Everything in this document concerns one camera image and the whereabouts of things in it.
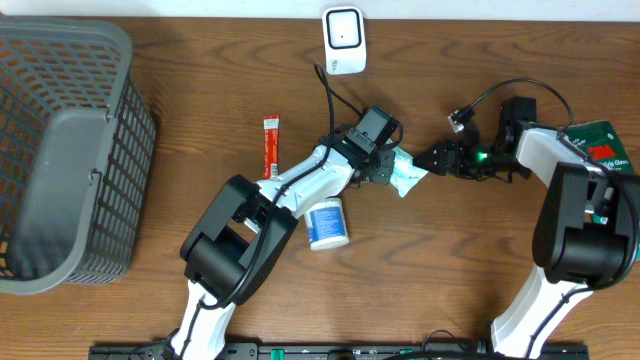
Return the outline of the mint green wipes pack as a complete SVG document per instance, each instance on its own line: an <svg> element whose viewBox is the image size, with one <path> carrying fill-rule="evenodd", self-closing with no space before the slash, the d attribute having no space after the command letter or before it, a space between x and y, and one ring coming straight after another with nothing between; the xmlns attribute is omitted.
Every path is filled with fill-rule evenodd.
<svg viewBox="0 0 640 360"><path fill-rule="evenodd" d="M390 184L404 198L409 191L427 174L428 171L413 165L413 156L396 146L392 149L395 154Z"/></svg>

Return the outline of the white cotton swab tub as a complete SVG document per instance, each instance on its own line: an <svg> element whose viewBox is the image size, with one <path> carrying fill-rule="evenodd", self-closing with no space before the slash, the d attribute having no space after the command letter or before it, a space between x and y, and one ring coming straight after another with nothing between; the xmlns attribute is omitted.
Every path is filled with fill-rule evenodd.
<svg viewBox="0 0 640 360"><path fill-rule="evenodd" d="M313 205L304 214L312 251L329 250L349 243L342 201L332 197Z"/></svg>

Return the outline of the red box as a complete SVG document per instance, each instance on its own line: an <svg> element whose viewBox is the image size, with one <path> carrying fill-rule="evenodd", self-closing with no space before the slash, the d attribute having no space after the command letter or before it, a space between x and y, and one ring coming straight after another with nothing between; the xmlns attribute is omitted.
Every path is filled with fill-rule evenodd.
<svg viewBox="0 0 640 360"><path fill-rule="evenodd" d="M264 180L279 175L279 124L280 117L278 114L271 114L264 117Z"/></svg>

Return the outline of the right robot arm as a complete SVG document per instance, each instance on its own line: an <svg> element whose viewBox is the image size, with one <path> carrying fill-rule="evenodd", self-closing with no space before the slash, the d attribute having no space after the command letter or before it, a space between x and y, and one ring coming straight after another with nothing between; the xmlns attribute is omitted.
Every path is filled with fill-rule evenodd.
<svg viewBox="0 0 640 360"><path fill-rule="evenodd" d="M547 188L532 238L533 269L507 310L491 324L494 352L523 359L568 312L621 282L639 247L639 177L592 159L559 129L537 120L536 101L513 97L500 108L491 146L479 142L472 106L448 120L456 140L435 143L414 166L432 174L483 181L500 173L536 176Z"/></svg>

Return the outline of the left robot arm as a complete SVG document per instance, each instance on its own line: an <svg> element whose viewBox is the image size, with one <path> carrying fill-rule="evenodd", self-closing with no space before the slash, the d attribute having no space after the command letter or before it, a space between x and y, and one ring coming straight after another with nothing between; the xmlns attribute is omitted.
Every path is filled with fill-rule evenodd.
<svg viewBox="0 0 640 360"><path fill-rule="evenodd" d="M216 358L235 308L264 283L300 217L353 183L387 181L396 145L391 138L402 135L402 124L374 106L356 125L321 138L286 172L256 182L230 178L180 248L188 301L166 357Z"/></svg>

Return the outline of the green 3M gloves package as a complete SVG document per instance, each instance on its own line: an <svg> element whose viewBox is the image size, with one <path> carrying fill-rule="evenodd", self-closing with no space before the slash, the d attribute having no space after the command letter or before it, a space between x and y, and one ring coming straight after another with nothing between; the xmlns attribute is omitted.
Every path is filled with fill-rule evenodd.
<svg viewBox="0 0 640 360"><path fill-rule="evenodd" d="M610 170L634 173L627 151L608 120L572 125L566 135L574 146Z"/></svg>

